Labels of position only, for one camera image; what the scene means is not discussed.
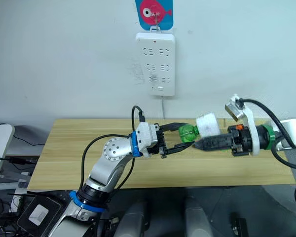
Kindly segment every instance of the green ring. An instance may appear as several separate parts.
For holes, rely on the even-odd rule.
[[[274,133],[274,130],[273,130],[273,128],[270,125],[263,124],[262,126],[265,127],[265,129],[267,130],[268,137],[269,137],[269,140],[270,140],[270,142],[268,143],[268,145],[265,148],[265,150],[271,150],[273,144],[275,143],[275,133]]]

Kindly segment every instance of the power strip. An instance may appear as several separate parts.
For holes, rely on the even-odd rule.
[[[175,94],[175,38],[172,34],[138,33],[137,50],[151,95]]]

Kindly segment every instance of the floor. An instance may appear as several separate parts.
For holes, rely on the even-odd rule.
[[[3,168],[20,172],[8,162],[4,162]],[[26,171],[33,169],[34,166],[29,165]],[[0,198],[11,202],[12,196],[7,193],[13,192],[0,191]],[[64,198],[68,192],[54,193]],[[137,200],[145,199],[151,214],[150,228],[145,236],[183,237],[184,199],[187,196],[195,197],[204,208],[215,237],[234,236],[229,221],[232,212],[246,218],[250,237],[296,237],[296,214],[281,206],[262,186],[121,190],[113,197],[109,208],[111,213],[124,212]]]

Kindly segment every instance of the white power strip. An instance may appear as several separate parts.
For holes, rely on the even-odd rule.
[[[138,33],[137,49],[151,95],[175,94],[175,38],[172,34]]]

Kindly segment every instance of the blue ring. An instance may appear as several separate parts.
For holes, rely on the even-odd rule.
[[[79,206],[79,207],[81,207],[81,208],[83,208],[83,209],[85,209],[85,210],[92,211],[92,212],[100,212],[100,213],[102,213],[102,212],[105,211],[105,209],[103,209],[103,208],[93,207],[93,206],[89,206],[89,205],[87,205],[87,204],[82,203],[82,202],[77,198],[77,194],[76,194],[76,192],[75,192],[74,190],[72,190],[72,191],[70,192],[70,197],[73,198],[73,201],[74,201],[74,203],[75,203],[77,206]]]
[[[132,145],[133,145],[133,156],[141,157],[142,154],[138,150],[137,135],[136,132],[132,132]]]

